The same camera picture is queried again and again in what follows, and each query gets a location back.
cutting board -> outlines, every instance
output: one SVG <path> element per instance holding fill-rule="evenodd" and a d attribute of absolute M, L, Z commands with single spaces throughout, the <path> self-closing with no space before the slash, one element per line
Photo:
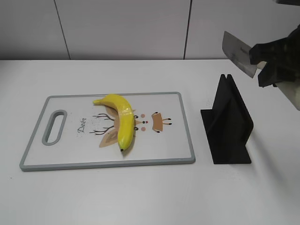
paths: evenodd
<path fill-rule="evenodd" d="M 119 117 L 93 105 L 105 95 L 47 98 L 20 162 L 23 171 L 190 164 L 195 161 L 181 94 L 121 94 L 135 114 L 132 145 L 120 152 Z"/>

tabletop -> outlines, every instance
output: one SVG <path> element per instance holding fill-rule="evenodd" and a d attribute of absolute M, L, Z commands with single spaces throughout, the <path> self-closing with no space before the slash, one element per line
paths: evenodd
<path fill-rule="evenodd" d="M 254 122 L 249 165 L 214 165 L 201 109 L 232 74 Z M 196 162 L 22 172 L 21 157 L 51 95 L 182 94 Z M 296 225 L 300 112 L 229 60 L 0 61 L 0 224 Z"/>

yellow banana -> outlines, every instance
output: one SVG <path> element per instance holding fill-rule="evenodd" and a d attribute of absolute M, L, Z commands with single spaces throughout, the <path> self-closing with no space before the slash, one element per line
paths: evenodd
<path fill-rule="evenodd" d="M 109 94 L 93 103 L 94 105 L 109 106 L 118 112 L 120 119 L 118 143 L 121 151 L 126 150 L 132 142 L 135 127 L 135 118 L 129 102 L 120 95 Z"/>

black plastic holder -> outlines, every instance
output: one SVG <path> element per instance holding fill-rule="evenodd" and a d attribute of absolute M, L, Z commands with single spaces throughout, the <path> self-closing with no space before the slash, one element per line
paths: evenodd
<path fill-rule="evenodd" d="M 201 110 L 214 164 L 250 164 L 245 147 L 253 121 L 233 77 L 221 75 L 212 109 Z"/>

knife blade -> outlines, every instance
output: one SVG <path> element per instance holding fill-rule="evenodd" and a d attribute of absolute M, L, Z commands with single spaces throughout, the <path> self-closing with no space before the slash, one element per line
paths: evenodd
<path fill-rule="evenodd" d="M 240 70 L 242 70 L 251 78 L 254 77 L 257 65 L 250 64 L 250 46 L 239 40 L 234 35 L 225 31 L 222 49 L 228 59 L 230 59 L 230 61 L 233 62 Z"/>

